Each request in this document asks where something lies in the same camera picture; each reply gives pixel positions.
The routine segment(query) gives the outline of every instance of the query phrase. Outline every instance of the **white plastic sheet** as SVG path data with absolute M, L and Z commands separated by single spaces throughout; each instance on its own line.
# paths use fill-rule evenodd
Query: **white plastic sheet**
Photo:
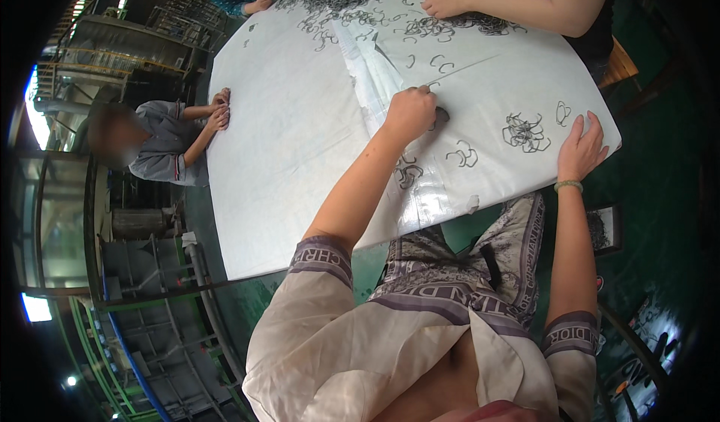
M 408 11 L 420 10 L 420 0 L 402 1 L 365 8 L 378 18 L 405 15 L 387 26 L 325 25 L 336 27 L 339 44 L 300 30 L 308 17 L 301 7 L 271 8 L 253 15 L 216 56 L 210 93 L 232 90 L 229 128 L 208 149 L 228 278 L 287 267 L 320 204 L 382 124 L 395 88 L 437 82 L 431 88 L 451 120 L 408 147 L 398 168 L 416 165 L 422 175 L 395 173 L 359 247 L 552 183 L 571 122 L 586 110 L 603 122 L 610 151 L 619 146 L 597 87 L 561 36 L 530 28 L 485 36 L 468 28 L 449 42 L 416 36 L 414 43 L 402 30 L 426 15 Z M 359 29 L 373 31 L 363 37 Z M 431 65 L 437 55 L 441 61 Z M 440 63 L 453 65 L 438 71 Z M 571 110 L 560 125 L 565 107 Z M 541 115 L 549 147 L 525 153 L 508 145 L 502 135 L 510 113 L 529 122 Z

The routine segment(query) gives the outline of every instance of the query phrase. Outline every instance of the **black shirt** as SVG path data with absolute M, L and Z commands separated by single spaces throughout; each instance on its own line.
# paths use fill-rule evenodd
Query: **black shirt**
M 575 49 L 577 55 L 586 64 L 608 58 L 613 50 L 614 2 L 615 0 L 605 0 L 598 18 L 580 38 L 565 36 L 572 49 Z

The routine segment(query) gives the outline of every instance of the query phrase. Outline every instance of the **sleeve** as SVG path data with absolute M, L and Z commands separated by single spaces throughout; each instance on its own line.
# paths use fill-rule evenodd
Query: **sleeve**
M 297 245 L 290 269 L 258 321 L 247 348 L 247 372 L 276 362 L 355 308 L 350 256 L 327 236 Z
M 190 167 L 185 167 L 183 154 L 158 154 L 136 159 L 130 165 L 130 171 L 139 178 L 156 182 L 184 186 L 205 186 L 210 183 L 204 152 Z
M 135 111 L 140 116 L 151 113 L 153 115 L 167 115 L 174 119 L 182 119 L 182 113 L 185 111 L 185 103 L 168 102 L 166 100 L 151 100 L 141 104 Z
M 595 350 L 598 320 L 587 311 L 574 311 L 552 321 L 540 349 L 552 373 L 561 409 L 573 422 L 589 422 L 595 391 Z
M 222 11 L 228 13 L 231 16 L 243 16 L 248 17 L 249 14 L 245 12 L 245 4 L 243 0 L 211 0 L 212 3 L 216 4 Z

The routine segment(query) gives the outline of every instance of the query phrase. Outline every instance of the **green floor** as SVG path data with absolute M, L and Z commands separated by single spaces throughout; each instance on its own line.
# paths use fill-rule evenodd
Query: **green floor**
M 648 17 L 632 0 L 617 0 L 613 31 L 639 68 L 638 81 L 646 85 L 670 58 L 669 50 L 651 29 Z M 607 99 L 613 113 L 636 94 L 630 81 L 622 83 Z M 697 208 L 699 152 L 706 140 L 700 136 L 701 115 L 685 78 L 678 79 L 660 98 L 642 110 L 617 118 L 623 147 L 584 181 L 588 207 L 608 203 L 621 205 L 624 248 L 598 258 L 598 273 L 605 280 L 599 296 L 627 321 L 645 298 L 649 305 L 634 326 L 653 349 L 663 331 L 670 340 L 681 338 L 690 318 L 704 268 L 698 249 Z M 539 338 L 548 304 L 554 248 L 557 200 L 552 189 L 543 190 L 547 206 L 543 243 L 537 269 L 540 298 L 532 334 Z M 215 280 L 225 279 L 215 219 L 207 188 L 188 188 L 187 221 L 202 243 Z M 468 245 L 494 220 L 499 205 L 443 224 L 450 246 L 458 251 Z M 387 245 L 353 255 L 355 299 L 363 302 L 383 269 Z M 244 361 L 250 333 L 255 327 L 284 273 L 270 274 L 217 291 L 225 323 Z M 632 353 L 605 321 L 606 344 L 598 355 L 600 376 L 607 379 Z M 664 361 L 666 369 L 672 355 Z M 642 415 L 652 404 L 653 386 L 643 383 L 629 388 Z M 615 400 L 619 421 L 629 420 L 625 404 Z M 605 420 L 600 407 L 595 419 Z

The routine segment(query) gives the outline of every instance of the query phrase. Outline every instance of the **wooden chair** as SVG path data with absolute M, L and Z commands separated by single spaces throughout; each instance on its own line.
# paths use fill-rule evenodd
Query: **wooden chair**
M 623 49 L 623 46 L 621 46 L 618 40 L 615 39 L 615 36 L 613 36 L 613 51 L 610 53 L 607 70 L 598 88 L 602 90 L 622 80 L 635 77 L 637 73 L 638 70 L 635 63 L 632 62 L 630 56 L 625 52 L 625 49 Z

